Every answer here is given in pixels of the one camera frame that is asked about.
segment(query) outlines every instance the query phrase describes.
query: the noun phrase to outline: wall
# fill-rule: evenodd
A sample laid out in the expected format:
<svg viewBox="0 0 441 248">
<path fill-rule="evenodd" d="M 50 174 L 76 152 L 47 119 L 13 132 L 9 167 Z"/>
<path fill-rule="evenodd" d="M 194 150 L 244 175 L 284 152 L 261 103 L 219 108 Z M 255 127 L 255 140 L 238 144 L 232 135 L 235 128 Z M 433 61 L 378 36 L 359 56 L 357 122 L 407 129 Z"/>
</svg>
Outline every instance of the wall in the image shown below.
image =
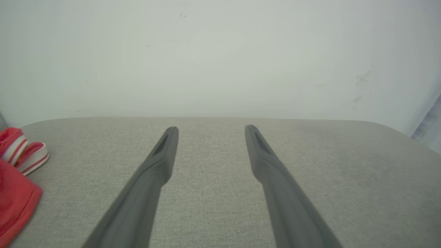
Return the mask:
<svg viewBox="0 0 441 248">
<path fill-rule="evenodd" d="M 438 0 L 3 0 L 0 113 L 367 120 L 441 93 Z"/>
</svg>

